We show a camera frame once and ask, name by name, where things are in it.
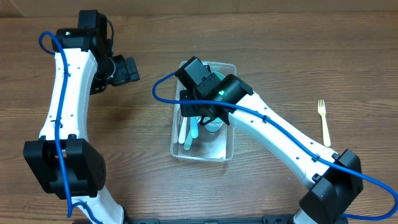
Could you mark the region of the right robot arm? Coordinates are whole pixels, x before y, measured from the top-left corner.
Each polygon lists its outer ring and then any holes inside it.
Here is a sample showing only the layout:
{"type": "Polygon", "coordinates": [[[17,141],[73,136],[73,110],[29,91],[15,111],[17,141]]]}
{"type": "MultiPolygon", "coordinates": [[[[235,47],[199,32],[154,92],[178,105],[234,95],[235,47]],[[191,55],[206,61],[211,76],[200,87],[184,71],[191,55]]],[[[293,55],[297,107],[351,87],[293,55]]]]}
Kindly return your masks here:
{"type": "Polygon", "coordinates": [[[337,223],[363,190],[361,161],[350,150],[338,154],[316,143],[268,108],[252,87],[235,75],[219,78],[178,75],[184,116],[220,118],[261,143],[280,159],[308,192],[292,223],[337,223]]]}

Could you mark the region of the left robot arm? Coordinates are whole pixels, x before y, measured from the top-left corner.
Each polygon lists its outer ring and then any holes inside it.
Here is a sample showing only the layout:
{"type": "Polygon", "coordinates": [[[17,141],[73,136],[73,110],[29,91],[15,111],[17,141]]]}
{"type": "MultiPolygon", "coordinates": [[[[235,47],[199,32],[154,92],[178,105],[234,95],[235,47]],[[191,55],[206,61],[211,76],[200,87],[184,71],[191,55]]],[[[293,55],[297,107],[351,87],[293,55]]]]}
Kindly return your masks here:
{"type": "Polygon", "coordinates": [[[113,56],[99,28],[59,29],[52,38],[55,82],[49,112],[36,141],[23,155],[43,190],[67,203],[67,217],[78,207],[90,223],[128,223],[123,206],[105,186],[106,164],[90,145],[87,113],[90,96],[138,81],[132,57],[113,56]]]}

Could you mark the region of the white plastic spoon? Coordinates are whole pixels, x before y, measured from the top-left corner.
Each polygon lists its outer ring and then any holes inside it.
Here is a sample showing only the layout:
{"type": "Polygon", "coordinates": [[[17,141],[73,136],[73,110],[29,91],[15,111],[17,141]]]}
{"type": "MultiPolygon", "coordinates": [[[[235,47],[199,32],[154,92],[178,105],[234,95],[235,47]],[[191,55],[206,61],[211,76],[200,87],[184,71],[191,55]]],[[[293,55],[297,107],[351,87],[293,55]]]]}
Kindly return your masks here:
{"type": "Polygon", "coordinates": [[[186,140],[186,133],[187,133],[187,117],[182,118],[180,132],[178,134],[178,143],[184,144],[186,140]]]}

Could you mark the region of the yellow plastic fork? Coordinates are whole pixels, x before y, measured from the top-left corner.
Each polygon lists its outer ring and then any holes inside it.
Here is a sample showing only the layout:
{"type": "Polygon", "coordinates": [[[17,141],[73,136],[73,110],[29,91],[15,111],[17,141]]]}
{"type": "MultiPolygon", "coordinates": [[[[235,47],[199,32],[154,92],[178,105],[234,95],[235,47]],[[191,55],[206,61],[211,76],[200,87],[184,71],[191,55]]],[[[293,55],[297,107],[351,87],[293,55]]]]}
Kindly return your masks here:
{"type": "Polygon", "coordinates": [[[318,114],[320,115],[321,121],[322,121],[323,145],[326,147],[330,147],[331,140],[330,140],[330,133],[329,133],[328,125],[327,125],[327,121],[326,121],[326,106],[325,106],[324,100],[318,101],[317,111],[318,111],[318,114]]]}

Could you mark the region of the green plastic fork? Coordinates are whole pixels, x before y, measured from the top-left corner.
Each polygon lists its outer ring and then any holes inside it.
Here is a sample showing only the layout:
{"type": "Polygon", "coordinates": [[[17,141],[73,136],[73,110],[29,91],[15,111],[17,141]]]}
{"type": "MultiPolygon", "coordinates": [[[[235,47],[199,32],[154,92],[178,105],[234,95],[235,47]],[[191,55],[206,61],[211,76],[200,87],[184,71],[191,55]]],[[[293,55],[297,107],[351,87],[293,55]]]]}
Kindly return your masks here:
{"type": "Polygon", "coordinates": [[[188,135],[187,138],[186,138],[186,140],[185,140],[185,142],[184,142],[183,148],[184,148],[186,151],[189,151],[190,148],[191,148],[191,146],[192,146],[192,142],[193,142],[192,136],[191,136],[191,135],[188,135]]]}

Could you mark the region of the light blue plastic fork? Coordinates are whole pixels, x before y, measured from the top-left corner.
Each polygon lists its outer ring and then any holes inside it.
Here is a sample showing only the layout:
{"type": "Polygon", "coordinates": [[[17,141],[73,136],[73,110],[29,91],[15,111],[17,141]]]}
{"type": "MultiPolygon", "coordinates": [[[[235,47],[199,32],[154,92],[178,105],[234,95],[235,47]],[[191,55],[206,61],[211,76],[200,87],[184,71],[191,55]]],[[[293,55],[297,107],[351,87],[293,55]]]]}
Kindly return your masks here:
{"type": "Polygon", "coordinates": [[[190,118],[190,134],[193,139],[198,137],[198,120],[196,116],[190,118]]]}

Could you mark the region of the green cup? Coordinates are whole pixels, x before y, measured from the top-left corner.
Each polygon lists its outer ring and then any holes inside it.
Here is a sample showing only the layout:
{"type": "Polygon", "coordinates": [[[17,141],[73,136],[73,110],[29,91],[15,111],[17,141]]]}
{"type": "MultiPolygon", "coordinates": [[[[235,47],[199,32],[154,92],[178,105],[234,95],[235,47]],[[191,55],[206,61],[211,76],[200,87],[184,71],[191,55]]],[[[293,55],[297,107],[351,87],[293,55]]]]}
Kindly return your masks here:
{"type": "Polygon", "coordinates": [[[205,129],[209,132],[215,133],[220,130],[224,122],[220,118],[216,118],[215,120],[207,123],[205,125],[205,129]]]}

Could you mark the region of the teal bowl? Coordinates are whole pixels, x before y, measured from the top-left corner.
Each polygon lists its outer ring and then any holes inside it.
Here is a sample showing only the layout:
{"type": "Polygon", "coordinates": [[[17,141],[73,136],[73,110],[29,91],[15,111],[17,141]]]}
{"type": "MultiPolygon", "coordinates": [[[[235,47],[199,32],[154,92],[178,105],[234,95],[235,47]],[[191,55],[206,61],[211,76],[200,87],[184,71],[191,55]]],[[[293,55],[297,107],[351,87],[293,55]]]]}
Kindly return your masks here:
{"type": "Polygon", "coordinates": [[[210,77],[217,82],[221,82],[225,78],[225,76],[220,72],[212,72],[210,77]]]}

